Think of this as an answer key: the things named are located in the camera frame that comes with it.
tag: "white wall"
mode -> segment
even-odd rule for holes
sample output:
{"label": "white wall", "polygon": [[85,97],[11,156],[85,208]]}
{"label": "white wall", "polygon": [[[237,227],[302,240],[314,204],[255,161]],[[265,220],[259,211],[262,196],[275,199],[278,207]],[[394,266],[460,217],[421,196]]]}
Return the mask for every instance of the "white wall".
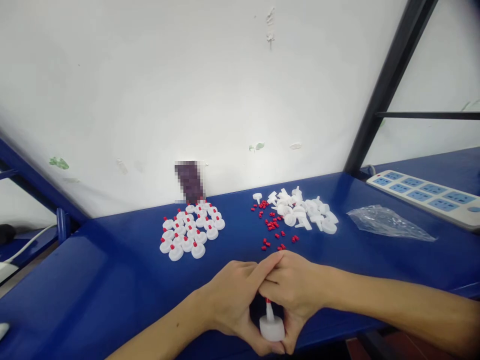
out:
{"label": "white wall", "polygon": [[[389,111],[461,111],[480,99],[480,16],[472,1],[440,0]],[[478,103],[475,111],[480,111]],[[385,119],[364,164],[480,146],[480,121]]]}

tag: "power strip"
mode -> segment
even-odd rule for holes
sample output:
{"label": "power strip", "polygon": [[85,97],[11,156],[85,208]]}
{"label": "power strip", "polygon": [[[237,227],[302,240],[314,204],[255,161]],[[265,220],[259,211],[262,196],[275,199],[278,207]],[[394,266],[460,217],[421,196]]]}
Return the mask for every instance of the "power strip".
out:
{"label": "power strip", "polygon": [[392,170],[366,183],[464,229],[480,230],[479,196]]}

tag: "floor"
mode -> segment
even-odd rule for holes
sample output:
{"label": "floor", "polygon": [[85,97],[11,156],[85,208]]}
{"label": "floor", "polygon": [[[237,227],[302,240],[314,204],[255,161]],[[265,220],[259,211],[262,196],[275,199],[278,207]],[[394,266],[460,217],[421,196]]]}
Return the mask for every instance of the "floor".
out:
{"label": "floor", "polygon": [[[455,357],[433,347],[419,338],[398,331],[383,337],[399,355],[409,360],[454,360]],[[346,341],[351,360],[370,360],[357,338]]]}

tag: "white cable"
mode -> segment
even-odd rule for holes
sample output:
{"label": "white cable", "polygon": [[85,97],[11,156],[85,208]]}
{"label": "white cable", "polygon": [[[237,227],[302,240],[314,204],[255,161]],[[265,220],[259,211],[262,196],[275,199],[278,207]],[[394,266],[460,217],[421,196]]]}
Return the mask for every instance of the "white cable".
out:
{"label": "white cable", "polygon": [[15,255],[13,255],[11,258],[8,258],[7,260],[4,261],[4,263],[10,264],[17,256],[19,256],[21,253],[25,251],[26,248],[28,248],[35,240],[37,240],[44,232],[46,232],[48,229],[53,228],[54,226],[57,226],[57,224],[53,224],[50,226],[47,226],[44,228],[42,231],[40,231],[37,235],[32,237],[29,242],[27,242]]}

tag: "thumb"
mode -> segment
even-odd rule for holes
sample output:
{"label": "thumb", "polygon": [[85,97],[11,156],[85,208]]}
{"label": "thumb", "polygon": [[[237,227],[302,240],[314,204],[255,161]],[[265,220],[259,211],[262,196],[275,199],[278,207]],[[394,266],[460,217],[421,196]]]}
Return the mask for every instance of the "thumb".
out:
{"label": "thumb", "polygon": [[284,346],[281,342],[270,342],[265,340],[260,334],[259,329],[254,325],[247,314],[247,320],[237,329],[237,335],[251,346],[259,356],[265,356],[270,353],[285,354]]}
{"label": "thumb", "polygon": [[304,328],[305,320],[297,315],[292,314],[287,309],[283,309],[284,312],[284,326],[285,326],[285,338],[282,340],[283,346],[287,354],[292,355],[297,345],[297,339],[300,332]]}

